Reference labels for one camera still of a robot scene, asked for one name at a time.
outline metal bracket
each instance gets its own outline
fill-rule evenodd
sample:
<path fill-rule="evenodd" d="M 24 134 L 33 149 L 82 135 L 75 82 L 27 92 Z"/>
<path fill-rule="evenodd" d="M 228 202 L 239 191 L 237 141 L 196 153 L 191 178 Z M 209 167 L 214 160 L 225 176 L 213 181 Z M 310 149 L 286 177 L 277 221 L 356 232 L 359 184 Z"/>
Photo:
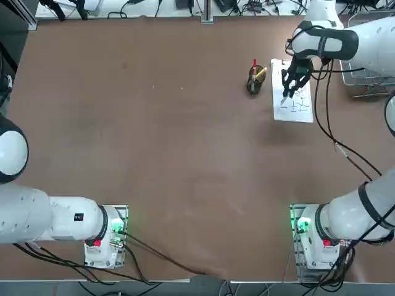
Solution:
<path fill-rule="evenodd" d="M 294 252 L 296 262 L 296 273 L 299 282 L 318 282 L 322 275 L 326 274 L 325 270 L 308 269 L 306 259 L 304 258 L 304 250 L 300 237 L 296 232 L 295 225 L 302 216 L 306 204 L 291 204 L 289 206 L 289 214 L 291 217 L 292 237 L 294 238 Z"/>
<path fill-rule="evenodd" d="M 204 0 L 204 8 L 202 14 L 202 23 L 213 23 L 214 18 L 211 13 L 211 0 Z"/>

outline pen holder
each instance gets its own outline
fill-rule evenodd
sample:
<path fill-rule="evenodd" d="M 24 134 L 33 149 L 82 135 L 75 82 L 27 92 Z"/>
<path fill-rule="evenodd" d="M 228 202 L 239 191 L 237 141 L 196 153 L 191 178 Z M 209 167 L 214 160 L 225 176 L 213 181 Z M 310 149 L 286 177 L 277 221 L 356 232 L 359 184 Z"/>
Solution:
<path fill-rule="evenodd" d="M 263 67 L 261 65 L 256 66 L 256 74 L 258 74 Z M 258 79 L 255 79 L 255 82 L 252 82 L 252 67 L 249 69 L 249 75 L 248 75 L 248 81 L 247 81 L 247 91 L 250 95 L 255 95 L 258 94 L 260 91 L 260 88 L 262 87 L 262 83 L 266 79 L 266 73 L 262 74 Z"/>

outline yellow pen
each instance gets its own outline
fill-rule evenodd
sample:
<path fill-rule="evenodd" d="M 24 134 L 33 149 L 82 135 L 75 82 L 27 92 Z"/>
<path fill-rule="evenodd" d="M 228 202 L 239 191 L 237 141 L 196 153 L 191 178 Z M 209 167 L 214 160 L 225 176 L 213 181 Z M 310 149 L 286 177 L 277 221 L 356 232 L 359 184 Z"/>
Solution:
<path fill-rule="evenodd" d="M 266 71 L 267 71 L 267 67 L 263 68 L 261 71 L 259 71 L 257 75 L 255 75 L 255 79 L 258 79 L 261 75 L 266 73 Z"/>

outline metal basket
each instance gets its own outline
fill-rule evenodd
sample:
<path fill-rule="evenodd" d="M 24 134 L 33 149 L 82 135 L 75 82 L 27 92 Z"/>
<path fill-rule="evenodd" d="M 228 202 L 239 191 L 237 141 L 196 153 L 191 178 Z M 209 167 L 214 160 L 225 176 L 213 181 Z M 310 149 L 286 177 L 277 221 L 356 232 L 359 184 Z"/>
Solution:
<path fill-rule="evenodd" d="M 384 17 L 392 17 L 395 10 L 376 10 L 363 14 L 354 14 L 348 21 L 348 27 L 353 27 L 372 20 L 382 19 Z M 342 70 L 353 70 L 359 68 L 349 62 L 340 61 Z M 361 70 L 357 72 L 342 73 L 343 81 L 348 86 L 365 86 L 366 91 L 358 96 L 386 96 L 389 94 L 388 86 L 395 86 L 395 77 L 383 76 L 370 70 Z"/>

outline red marker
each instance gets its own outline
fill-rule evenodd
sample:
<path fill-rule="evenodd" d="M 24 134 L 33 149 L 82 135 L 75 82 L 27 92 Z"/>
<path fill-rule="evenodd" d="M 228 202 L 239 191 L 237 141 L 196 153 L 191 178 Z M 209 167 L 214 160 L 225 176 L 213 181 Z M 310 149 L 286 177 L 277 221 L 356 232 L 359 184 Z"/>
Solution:
<path fill-rule="evenodd" d="M 254 91 L 255 88 L 255 75 L 257 70 L 257 59 L 254 59 L 252 63 L 252 84 L 251 84 L 251 91 Z"/>

